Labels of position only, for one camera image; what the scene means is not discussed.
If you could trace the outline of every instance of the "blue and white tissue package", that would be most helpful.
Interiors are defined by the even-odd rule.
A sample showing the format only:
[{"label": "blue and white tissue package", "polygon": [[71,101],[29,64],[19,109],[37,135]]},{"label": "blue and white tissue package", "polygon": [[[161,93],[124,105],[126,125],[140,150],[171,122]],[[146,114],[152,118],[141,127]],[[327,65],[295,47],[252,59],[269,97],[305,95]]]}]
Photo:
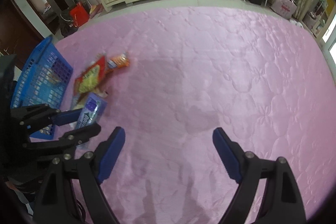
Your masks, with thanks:
[{"label": "blue and white tissue package", "polygon": [[[93,124],[94,122],[98,122],[106,108],[106,105],[107,102],[102,97],[99,97],[95,93],[90,92],[82,112],[79,115],[75,129],[79,129]],[[78,145],[77,148],[87,149],[88,145],[89,142],[86,142]]]}]

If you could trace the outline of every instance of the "blue gripper pad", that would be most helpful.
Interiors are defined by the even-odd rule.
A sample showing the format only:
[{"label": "blue gripper pad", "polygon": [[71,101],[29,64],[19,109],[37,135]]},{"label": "blue gripper pad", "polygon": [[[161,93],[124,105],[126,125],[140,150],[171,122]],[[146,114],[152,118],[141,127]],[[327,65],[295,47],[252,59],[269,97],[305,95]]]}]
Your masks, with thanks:
[{"label": "blue gripper pad", "polygon": [[233,142],[222,128],[216,128],[213,131],[212,141],[229,177],[239,184],[242,180],[242,175],[240,173],[239,161],[232,150]]},{"label": "blue gripper pad", "polygon": [[98,167],[95,177],[99,184],[110,176],[124,143],[125,130],[116,127],[110,137],[98,145],[94,153],[96,155],[95,166]]}]

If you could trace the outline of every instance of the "bolt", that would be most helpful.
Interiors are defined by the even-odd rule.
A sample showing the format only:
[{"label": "bolt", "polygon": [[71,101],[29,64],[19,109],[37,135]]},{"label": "bolt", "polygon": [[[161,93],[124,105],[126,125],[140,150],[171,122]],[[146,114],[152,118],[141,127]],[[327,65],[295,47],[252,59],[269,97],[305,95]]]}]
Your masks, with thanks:
[{"label": "bolt", "polygon": [[247,158],[249,158],[249,159],[252,159],[252,158],[254,157],[254,153],[251,152],[251,151],[246,151],[246,152],[245,152],[245,156],[246,156]]},{"label": "bolt", "polygon": [[92,156],[93,156],[93,152],[92,152],[92,151],[88,151],[88,152],[86,152],[86,153],[84,154],[84,157],[85,157],[86,159],[90,159],[90,158],[92,158]]},{"label": "bolt", "polygon": [[60,159],[59,158],[53,158],[52,162],[53,162],[53,164],[59,164]]},{"label": "bolt", "polygon": [[285,164],[287,162],[284,157],[279,157],[278,160],[281,164]]},{"label": "bolt", "polygon": [[66,153],[66,154],[63,155],[63,158],[64,158],[65,160],[70,160],[70,159],[71,159],[71,155],[68,154],[68,153]]}]

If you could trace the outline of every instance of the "pink bedspread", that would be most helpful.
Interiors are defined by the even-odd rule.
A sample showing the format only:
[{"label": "pink bedspread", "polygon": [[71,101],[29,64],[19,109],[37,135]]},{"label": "pink bedspread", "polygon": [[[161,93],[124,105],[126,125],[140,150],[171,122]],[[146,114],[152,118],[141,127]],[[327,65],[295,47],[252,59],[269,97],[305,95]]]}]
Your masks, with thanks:
[{"label": "pink bedspread", "polygon": [[121,224],[217,224],[237,188],[212,144],[219,126],[244,150],[288,159],[307,217],[335,182],[334,82],[313,38],[286,20],[215,7],[157,9],[100,22],[57,48],[74,68],[63,110],[85,64],[102,52],[129,52],[131,66],[106,84],[102,131],[89,146],[116,126],[126,131],[101,185]]}]

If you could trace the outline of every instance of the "blue tray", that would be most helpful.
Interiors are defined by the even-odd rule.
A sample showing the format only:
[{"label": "blue tray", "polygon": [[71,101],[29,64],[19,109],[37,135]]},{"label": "blue tray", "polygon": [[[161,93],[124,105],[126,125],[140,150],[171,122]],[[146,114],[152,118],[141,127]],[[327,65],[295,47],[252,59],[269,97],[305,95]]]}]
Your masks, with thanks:
[{"label": "blue tray", "polygon": [[[73,68],[51,43],[52,37],[42,40],[31,52],[16,84],[11,108],[49,104],[59,108],[70,81]],[[55,126],[49,125],[31,137],[51,140]]]}]

